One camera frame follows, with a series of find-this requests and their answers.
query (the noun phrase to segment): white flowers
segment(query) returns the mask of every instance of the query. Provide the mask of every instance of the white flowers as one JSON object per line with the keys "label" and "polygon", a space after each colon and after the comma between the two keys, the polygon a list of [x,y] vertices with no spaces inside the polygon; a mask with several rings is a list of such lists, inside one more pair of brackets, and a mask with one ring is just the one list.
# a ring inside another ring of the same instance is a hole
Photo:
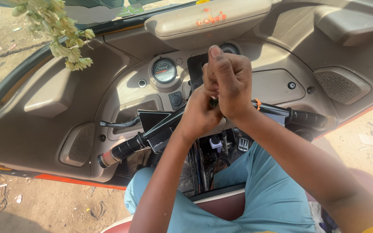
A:
{"label": "white flowers", "polygon": [[[27,21],[27,31],[34,37],[39,38],[38,31],[48,32],[53,37],[50,43],[50,50],[55,57],[65,56],[65,66],[70,71],[83,70],[93,64],[90,58],[82,58],[80,50],[73,47],[83,47],[85,42],[79,37],[85,37],[86,40],[95,37],[91,29],[79,31],[73,19],[66,16],[64,11],[64,1],[62,0],[9,0],[16,3],[12,15],[15,17],[25,13]],[[67,36],[65,46],[59,42],[60,37]]]}

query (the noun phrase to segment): speaker grille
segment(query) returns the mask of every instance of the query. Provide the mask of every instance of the speaker grille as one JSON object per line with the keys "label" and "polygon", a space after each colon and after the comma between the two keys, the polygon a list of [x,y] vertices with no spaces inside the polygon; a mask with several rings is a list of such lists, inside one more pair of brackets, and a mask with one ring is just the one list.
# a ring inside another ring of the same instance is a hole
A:
{"label": "speaker grille", "polygon": [[368,83],[340,67],[317,69],[314,75],[326,94],[343,104],[351,104],[370,92]]}
{"label": "speaker grille", "polygon": [[81,166],[92,153],[95,124],[92,122],[76,126],[71,130],[60,154],[60,161]]}

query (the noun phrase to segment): windshield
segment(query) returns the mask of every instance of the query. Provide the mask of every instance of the windshield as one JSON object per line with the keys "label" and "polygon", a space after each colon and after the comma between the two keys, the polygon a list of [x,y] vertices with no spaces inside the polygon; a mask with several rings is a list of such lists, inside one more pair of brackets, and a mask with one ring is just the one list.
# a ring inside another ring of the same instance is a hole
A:
{"label": "windshield", "polygon": [[[77,20],[79,29],[115,21],[134,15],[150,13],[164,8],[194,3],[190,0],[67,0],[67,15]],[[12,7],[8,0],[0,0],[0,82],[22,61],[51,42],[46,34],[38,32],[35,39],[26,30],[24,15],[12,16]]]}

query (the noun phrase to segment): gauge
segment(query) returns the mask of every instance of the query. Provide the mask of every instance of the gauge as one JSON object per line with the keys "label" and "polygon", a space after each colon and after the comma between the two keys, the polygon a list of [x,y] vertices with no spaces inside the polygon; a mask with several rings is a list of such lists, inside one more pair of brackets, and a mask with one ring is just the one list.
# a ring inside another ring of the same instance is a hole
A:
{"label": "gauge", "polygon": [[177,70],[172,61],[161,58],[155,61],[152,66],[152,75],[160,83],[168,83],[177,76]]}
{"label": "gauge", "polygon": [[240,51],[237,46],[230,43],[221,45],[221,49],[224,53],[240,55]]}

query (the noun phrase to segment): handlebar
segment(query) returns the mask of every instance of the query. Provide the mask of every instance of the handlebar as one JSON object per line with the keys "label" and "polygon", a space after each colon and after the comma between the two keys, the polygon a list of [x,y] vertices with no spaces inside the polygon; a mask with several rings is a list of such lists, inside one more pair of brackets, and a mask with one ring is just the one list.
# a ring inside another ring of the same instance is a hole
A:
{"label": "handlebar", "polygon": [[[258,108],[256,102],[253,102],[253,106]],[[150,130],[145,133],[138,132],[138,134],[122,142],[121,144],[113,147],[110,151],[105,152],[97,156],[97,161],[102,168],[107,168],[110,165],[121,161],[122,159],[132,155],[134,152],[141,150],[150,146],[154,152],[155,150],[162,150],[165,148],[166,144],[163,143],[167,141],[154,141],[150,143],[152,139],[162,132],[168,134],[168,129],[171,127],[176,127],[178,122],[181,120],[182,115],[184,114],[186,104],[174,111],[168,117],[163,119],[161,122],[156,124]],[[305,112],[300,110],[293,110],[292,108],[282,108],[271,104],[262,103],[259,111],[262,113],[273,114],[278,116],[283,116],[285,118],[284,124],[297,124],[302,126],[312,127],[318,130],[333,130],[335,129],[339,122],[338,119],[334,116],[325,116],[313,112]]]}

